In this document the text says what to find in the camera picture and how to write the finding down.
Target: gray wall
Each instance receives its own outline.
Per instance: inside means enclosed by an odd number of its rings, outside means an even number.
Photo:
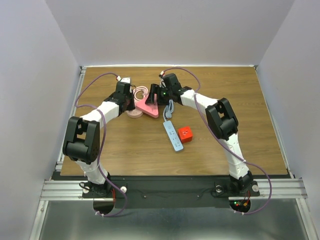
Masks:
[[[54,170],[78,64],[43,0],[1,1],[0,239],[29,239]]]
[[[296,0],[257,69],[320,234],[320,2]]]
[[[81,65],[255,65],[294,0],[46,2]]]

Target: pink triangular block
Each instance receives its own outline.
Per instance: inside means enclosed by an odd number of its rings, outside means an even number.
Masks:
[[[142,100],[135,103],[135,108],[141,112],[150,115],[153,118],[159,117],[158,104],[146,104],[148,96],[145,96]]]

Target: wooden table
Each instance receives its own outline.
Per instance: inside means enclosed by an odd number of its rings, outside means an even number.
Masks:
[[[94,78],[106,72],[131,77],[131,83],[150,88],[159,83],[159,73],[166,67],[90,67],[85,73],[82,89]],[[253,67],[188,67],[202,84],[199,93],[215,99],[227,98],[238,118],[239,143],[248,162],[263,167],[269,174],[287,174],[266,103]],[[182,70],[172,70],[182,86],[196,89],[198,84]],[[103,76],[83,94],[80,104],[99,106],[115,91],[113,76]],[[159,107],[159,118],[144,114],[130,118],[126,113],[107,124],[107,135],[101,162],[111,175],[173,176],[227,175],[228,163],[222,147],[211,136],[199,113],[187,106],[174,104],[172,123],[176,130],[190,126],[193,140],[184,150],[175,153],[163,127],[164,106]],[[80,117],[92,109],[77,109]],[[257,168],[249,167],[261,175]],[[61,175],[83,176],[80,167],[64,158]]]

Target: red block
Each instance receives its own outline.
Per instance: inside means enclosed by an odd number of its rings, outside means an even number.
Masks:
[[[193,134],[192,134],[192,131],[191,131],[190,127],[189,126],[185,126],[185,127],[182,127],[182,128],[178,129],[178,136],[180,138],[180,141],[183,144],[185,144],[187,142],[191,142],[192,141]]]

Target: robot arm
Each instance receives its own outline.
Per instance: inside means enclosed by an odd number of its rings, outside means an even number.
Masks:
[[[106,98],[97,108],[105,118],[105,122],[120,116],[126,110],[135,109],[133,93],[129,78],[123,78],[116,84],[115,92]],[[94,188],[95,192],[104,194],[109,191],[106,179],[99,171],[99,166],[105,176],[110,178],[107,170],[98,162],[100,151],[100,128],[103,119],[100,112],[95,109],[81,117],[73,116],[69,119],[64,137],[62,152],[75,161],[88,178],[87,187]]]
[[[195,91],[190,87],[182,87],[174,73],[165,76],[160,75],[165,87],[152,84],[146,103],[153,103],[155,94],[160,105],[167,105],[169,100],[183,106],[197,109],[195,103]],[[238,120],[226,98],[220,100],[196,94],[199,110],[206,115],[208,125],[219,142],[233,153],[243,158],[238,142]],[[244,192],[253,182],[253,176],[247,165],[224,149],[231,179],[231,187],[236,192]]]

